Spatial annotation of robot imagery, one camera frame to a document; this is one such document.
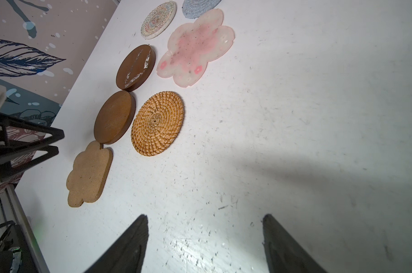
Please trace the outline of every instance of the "black metal stand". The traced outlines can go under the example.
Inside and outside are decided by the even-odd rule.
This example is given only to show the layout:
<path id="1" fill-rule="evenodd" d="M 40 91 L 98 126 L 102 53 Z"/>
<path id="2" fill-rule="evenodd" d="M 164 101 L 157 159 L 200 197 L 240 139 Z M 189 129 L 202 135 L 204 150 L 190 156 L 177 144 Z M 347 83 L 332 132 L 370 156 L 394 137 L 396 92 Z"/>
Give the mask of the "black metal stand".
<path id="1" fill-rule="evenodd" d="M 9 140 L 6 131 L 8 126 L 47 133 L 51 134 L 51 136 L 35 142 Z M 61 129 L 34 124 L 0 113 L 0 181 L 4 181 L 4 179 L 13 175 L 20 174 L 34 165 L 56 156 L 59 153 L 59 150 L 56 146 L 49 145 L 64 137 L 64 132 Z M 48 153 L 20 166 L 12 167 L 10 163 L 12 159 L 33 151 L 46 151 Z"/>

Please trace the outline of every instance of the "flower-shaped coaster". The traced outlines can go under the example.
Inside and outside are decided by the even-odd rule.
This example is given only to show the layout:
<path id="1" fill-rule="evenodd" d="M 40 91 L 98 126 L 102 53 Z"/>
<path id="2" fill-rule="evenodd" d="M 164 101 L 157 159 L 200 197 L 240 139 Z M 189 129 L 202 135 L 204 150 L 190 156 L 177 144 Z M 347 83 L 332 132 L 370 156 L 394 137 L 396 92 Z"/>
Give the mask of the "flower-shaped coaster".
<path id="1" fill-rule="evenodd" d="M 130 52 L 116 74 L 119 89 L 131 92 L 141 86 L 153 71 L 156 53 L 149 45 L 140 45 Z"/>
<path id="2" fill-rule="evenodd" d="M 162 78 L 173 76 L 180 87 L 195 84 L 207 63 L 223 56 L 232 46 L 234 31 L 222 23 L 222 10 L 213 9 L 194 23 L 178 27 L 168 40 L 168 51 L 158 63 L 158 75 Z"/>
<path id="3" fill-rule="evenodd" d="M 163 3 L 155 8 L 142 23 L 141 35 L 149 40 L 162 33 L 173 20 L 176 8 L 174 1 Z"/>
<path id="4" fill-rule="evenodd" d="M 185 0 L 181 6 L 186 18 L 198 18 L 208 10 L 215 8 L 221 0 Z"/>
<path id="5" fill-rule="evenodd" d="M 102 146 L 93 141 L 74 159 L 67 178 L 70 207 L 79 207 L 83 201 L 92 203 L 100 198 L 113 158 L 112 151 Z"/>
<path id="6" fill-rule="evenodd" d="M 131 136 L 135 150 L 144 156 L 163 152 L 176 139 L 183 116 L 183 101 L 175 92 L 152 96 L 133 121 Z"/>

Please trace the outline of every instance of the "round wooden coaster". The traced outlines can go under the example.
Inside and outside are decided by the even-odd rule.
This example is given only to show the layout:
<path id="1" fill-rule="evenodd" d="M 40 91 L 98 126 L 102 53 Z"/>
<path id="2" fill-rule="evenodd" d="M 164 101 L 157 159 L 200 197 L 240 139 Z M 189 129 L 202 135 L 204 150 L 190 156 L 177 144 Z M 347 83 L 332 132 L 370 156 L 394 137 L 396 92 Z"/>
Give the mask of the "round wooden coaster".
<path id="1" fill-rule="evenodd" d="M 175 92 L 152 96 L 133 121 L 131 137 L 135 150 L 144 156 L 163 152 L 176 139 L 183 116 L 183 101 Z"/>
<path id="2" fill-rule="evenodd" d="M 156 54 L 149 45 L 135 48 L 122 62 L 116 74 L 116 85 L 128 92 L 141 86 L 153 71 Z"/>
<path id="3" fill-rule="evenodd" d="M 94 137 L 101 144 L 112 144 L 120 139 L 132 123 L 136 111 L 135 98 L 119 91 L 101 107 L 94 125 Z"/>

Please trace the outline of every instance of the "brown wooden coaster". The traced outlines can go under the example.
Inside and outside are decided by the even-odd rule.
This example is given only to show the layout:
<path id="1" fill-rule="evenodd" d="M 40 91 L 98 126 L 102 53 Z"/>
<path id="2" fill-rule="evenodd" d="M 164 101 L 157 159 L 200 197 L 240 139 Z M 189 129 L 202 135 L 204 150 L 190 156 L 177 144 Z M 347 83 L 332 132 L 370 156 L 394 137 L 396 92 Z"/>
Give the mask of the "brown wooden coaster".
<path id="1" fill-rule="evenodd" d="M 100 198 L 112 163 L 112 151 L 102 148 L 97 141 L 89 143 L 84 152 L 77 155 L 67 178 L 68 205 L 79 207 Z"/>
<path id="2" fill-rule="evenodd" d="M 175 92 L 165 91 L 152 96 L 133 121 L 133 146 L 144 156 L 163 152 L 176 139 L 183 116 L 183 101 Z"/>
<path id="3" fill-rule="evenodd" d="M 113 94 L 101 107 L 95 119 L 94 137 L 101 144 L 118 141 L 132 124 L 136 111 L 135 98 L 127 91 Z"/>
<path id="4" fill-rule="evenodd" d="M 116 74 L 116 85 L 128 92 L 141 86 L 153 71 L 156 54 L 149 45 L 135 48 L 122 62 Z"/>

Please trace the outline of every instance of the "cork coaster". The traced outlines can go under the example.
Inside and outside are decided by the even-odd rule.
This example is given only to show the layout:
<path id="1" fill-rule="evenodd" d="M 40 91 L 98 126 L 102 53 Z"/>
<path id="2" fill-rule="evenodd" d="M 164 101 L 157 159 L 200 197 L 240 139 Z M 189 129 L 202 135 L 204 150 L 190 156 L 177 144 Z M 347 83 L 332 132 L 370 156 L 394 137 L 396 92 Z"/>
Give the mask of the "cork coaster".
<path id="1" fill-rule="evenodd" d="M 67 178 L 68 205 L 79 207 L 100 198 L 112 163 L 112 151 L 103 149 L 97 141 L 89 143 L 84 152 L 77 155 L 73 169 Z"/>
<path id="2" fill-rule="evenodd" d="M 144 156 L 163 152 L 177 137 L 183 116 L 183 101 L 175 92 L 165 91 L 152 96 L 133 121 L 133 146 Z"/>
<path id="3" fill-rule="evenodd" d="M 162 33 L 176 14 L 176 2 L 170 1 L 159 5 L 145 18 L 141 26 L 141 35 L 149 40 Z"/>
<path id="4" fill-rule="evenodd" d="M 127 91 L 113 94 L 101 107 L 95 119 L 94 137 L 101 144 L 118 141 L 132 124 L 136 111 L 135 98 Z"/>
<path id="5" fill-rule="evenodd" d="M 153 71 L 156 54 L 149 45 L 140 45 L 130 52 L 116 74 L 116 85 L 131 92 L 141 86 Z"/>

